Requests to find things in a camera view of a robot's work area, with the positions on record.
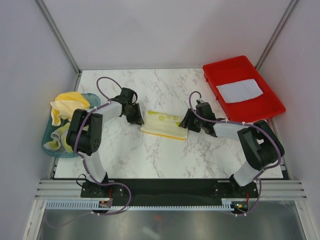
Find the green frog pattern towel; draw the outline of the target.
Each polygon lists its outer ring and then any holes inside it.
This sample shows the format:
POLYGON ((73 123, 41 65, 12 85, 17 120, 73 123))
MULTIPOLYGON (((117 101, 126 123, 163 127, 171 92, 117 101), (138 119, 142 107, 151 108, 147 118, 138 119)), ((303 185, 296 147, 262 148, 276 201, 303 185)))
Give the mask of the green frog pattern towel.
POLYGON ((140 128, 143 133, 180 141, 188 137, 188 130, 179 126, 183 120, 181 116, 148 110, 143 120, 140 128))

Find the light blue towel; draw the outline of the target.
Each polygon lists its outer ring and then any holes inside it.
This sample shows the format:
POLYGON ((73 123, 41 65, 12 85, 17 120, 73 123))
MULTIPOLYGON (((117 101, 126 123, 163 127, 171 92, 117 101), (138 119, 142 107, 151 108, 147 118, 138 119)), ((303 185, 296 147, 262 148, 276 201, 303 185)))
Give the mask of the light blue towel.
POLYGON ((218 85, 217 89, 227 104, 240 103, 263 95, 255 79, 218 85))

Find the yellow towel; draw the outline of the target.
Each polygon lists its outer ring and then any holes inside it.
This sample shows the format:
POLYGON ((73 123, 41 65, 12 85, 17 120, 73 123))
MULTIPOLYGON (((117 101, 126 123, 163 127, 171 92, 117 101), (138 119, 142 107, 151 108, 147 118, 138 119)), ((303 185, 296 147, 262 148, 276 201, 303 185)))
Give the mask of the yellow towel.
POLYGON ((71 91, 59 94, 54 101, 50 102, 51 105, 51 124, 59 126, 62 120, 72 120, 75 110, 87 110, 90 108, 89 101, 79 92, 71 91))

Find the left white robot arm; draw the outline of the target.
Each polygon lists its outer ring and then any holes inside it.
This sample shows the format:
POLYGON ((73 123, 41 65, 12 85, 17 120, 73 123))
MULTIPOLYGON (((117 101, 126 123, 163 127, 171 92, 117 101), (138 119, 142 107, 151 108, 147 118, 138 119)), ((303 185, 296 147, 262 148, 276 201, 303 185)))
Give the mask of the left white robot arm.
POLYGON ((73 112, 66 143, 82 159, 86 175, 93 182, 92 191, 98 197, 105 197, 110 190, 108 174, 99 155, 104 123, 125 116, 132 125, 144 125, 137 100, 137 93, 124 87, 120 95, 103 105, 89 110, 76 109, 73 112))

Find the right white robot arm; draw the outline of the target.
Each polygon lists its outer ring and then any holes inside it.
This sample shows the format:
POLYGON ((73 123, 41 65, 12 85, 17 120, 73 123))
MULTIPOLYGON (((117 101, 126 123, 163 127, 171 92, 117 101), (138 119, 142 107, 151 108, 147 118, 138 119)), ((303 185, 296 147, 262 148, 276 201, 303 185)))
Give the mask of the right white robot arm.
POLYGON ((179 127, 199 133, 203 130, 214 138, 228 138, 240 142, 245 162, 230 176, 229 193, 241 197, 247 185, 267 169, 277 166, 285 154, 280 140, 269 124, 259 120, 253 124, 216 118, 208 102, 197 102, 196 109, 189 108, 179 127))

